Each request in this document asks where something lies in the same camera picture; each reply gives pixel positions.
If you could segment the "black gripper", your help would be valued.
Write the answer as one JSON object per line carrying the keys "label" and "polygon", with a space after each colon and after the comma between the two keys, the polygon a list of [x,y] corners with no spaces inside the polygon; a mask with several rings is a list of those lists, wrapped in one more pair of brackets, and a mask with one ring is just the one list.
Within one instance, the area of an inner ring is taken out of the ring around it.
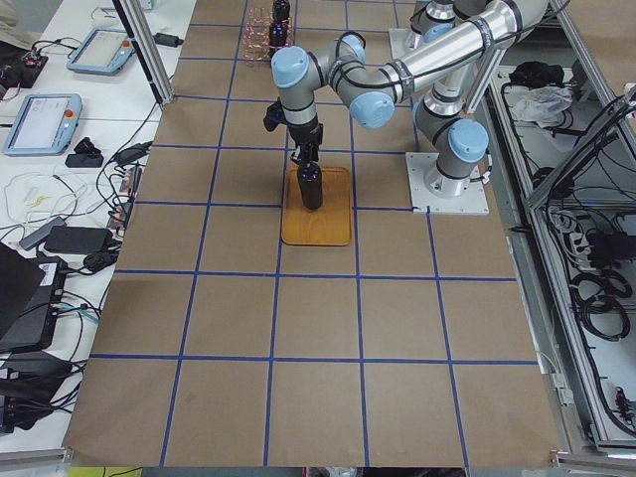
{"label": "black gripper", "polygon": [[301,145],[308,144],[309,161],[317,163],[319,161],[319,146],[323,142],[323,124],[317,118],[313,118],[304,124],[288,123],[287,129],[296,146],[291,154],[291,161],[301,168],[304,164]]}

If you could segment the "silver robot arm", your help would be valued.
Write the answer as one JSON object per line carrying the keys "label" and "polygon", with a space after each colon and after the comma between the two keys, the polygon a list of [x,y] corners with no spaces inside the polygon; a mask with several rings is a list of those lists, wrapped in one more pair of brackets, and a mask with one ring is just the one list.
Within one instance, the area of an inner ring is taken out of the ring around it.
{"label": "silver robot arm", "polygon": [[315,171],[323,134],[315,90],[330,86],[367,129],[384,126],[397,104],[422,91],[413,122],[438,152],[424,174],[426,187],[441,198],[457,197],[488,147],[486,129],[460,116],[470,70],[498,60],[542,21],[547,8],[545,1],[419,1],[411,17],[414,46],[373,72],[356,32],[314,52],[285,47],[271,60],[278,99],[263,125],[268,131],[285,125],[297,148],[296,164]]}
{"label": "silver robot arm", "polygon": [[484,10],[482,0],[429,0],[416,1],[410,17],[410,29],[423,36],[428,30],[442,24],[455,25]]}

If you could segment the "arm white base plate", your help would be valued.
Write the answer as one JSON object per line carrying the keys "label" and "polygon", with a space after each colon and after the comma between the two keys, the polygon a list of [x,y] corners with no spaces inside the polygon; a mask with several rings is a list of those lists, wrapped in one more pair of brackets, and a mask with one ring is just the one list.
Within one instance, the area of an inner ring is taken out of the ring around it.
{"label": "arm white base plate", "polygon": [[486,216],[489,206],[479,167],[463,179],[449,179],[437,169],[437,153],[405,154],[411,209],[415,214]]}
{"label": "arm white base plate", "polygon": [[422,54],[420,51],[437,36],[434,28],[423,35],[415,33],[411,29],[391,28],[389,29],[389,37],[392,58],[394,60],[409,58],[409,64],[415,64],[416,61],[421,62]]}

